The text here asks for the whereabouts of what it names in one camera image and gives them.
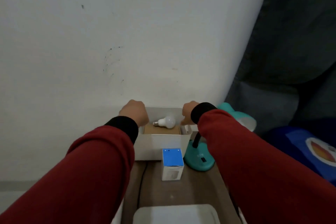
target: black cuff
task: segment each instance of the black cuff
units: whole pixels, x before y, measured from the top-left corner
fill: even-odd
[[[117,116],[109,120],[109,122],[107,122],[105,125],[119,128],[120,130],[124,131],[129,136],[133,144],[138,137],[138,125],[129,117]]]
[[[191,120],[195,124],[197,124],[203,113],[211,111],[213,109],[217,109],[217,108],[211,103],[207,103],[207,102],[200,103],[196,105],[194,109],[191,111]]]

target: lamp base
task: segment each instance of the lamp base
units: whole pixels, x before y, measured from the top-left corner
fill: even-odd
[[[214,158],[208,151],[206,143],[199,143],[197,148],[193,147],[193,142],[189,141],[184,155],[184,162],[194,170],[208,171],[215,164]]]

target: hand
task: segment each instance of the hand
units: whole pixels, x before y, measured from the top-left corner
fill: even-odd
[[[141,101],[131,99],[121,108],[119,116],[126,116],[136,122],[138,127],[145,126],[149,122],[145,105]]]
[[[181,121],[181,125],[194,125],[191,120],[191,111],[198,105],[196,101],[191,101],[183,105],[182,115],[184,116],[184,120]]]

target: red sweatshirt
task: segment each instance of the red sweatshirt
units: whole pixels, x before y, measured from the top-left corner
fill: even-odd
[[[248,224],[335,222],[332,184],[214,108],[201,103],[191,118]],[[132,119],[115,117],[76,140],[0,223],[111,223],[128,186],[137,131]]]

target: light bulb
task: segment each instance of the light bulb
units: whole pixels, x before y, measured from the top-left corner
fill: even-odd
[[[163,119],[159,119],[158,121],[153,122],[154,126],[173,128],[175,126],[175,118],[173,116],[166,116]]]

